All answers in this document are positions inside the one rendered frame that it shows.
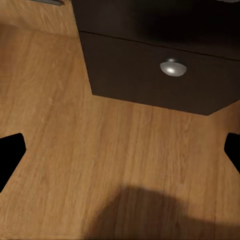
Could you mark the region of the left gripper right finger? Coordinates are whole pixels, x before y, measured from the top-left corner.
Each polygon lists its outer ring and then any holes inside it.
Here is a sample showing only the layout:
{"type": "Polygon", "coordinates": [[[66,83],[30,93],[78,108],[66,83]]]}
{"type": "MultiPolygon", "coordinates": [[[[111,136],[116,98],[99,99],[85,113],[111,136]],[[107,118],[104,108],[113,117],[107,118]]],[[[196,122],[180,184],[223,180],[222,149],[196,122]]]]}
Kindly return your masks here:
{"type": "Polygon", "coordinates": [[[240,135],[229,133],[227,135],[224,151],[240,173],[240,135]]]}

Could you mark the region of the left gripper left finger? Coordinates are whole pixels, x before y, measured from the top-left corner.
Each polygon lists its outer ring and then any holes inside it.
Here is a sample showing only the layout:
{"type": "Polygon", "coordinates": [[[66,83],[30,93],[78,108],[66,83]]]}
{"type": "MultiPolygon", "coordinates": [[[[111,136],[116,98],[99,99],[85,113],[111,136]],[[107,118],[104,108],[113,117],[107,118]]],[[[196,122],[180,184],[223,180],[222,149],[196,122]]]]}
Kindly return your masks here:
{"type": "Polygon", "coordinates": [[[0,193],[26,152],[22,133],[0,138],[0,193]]]}

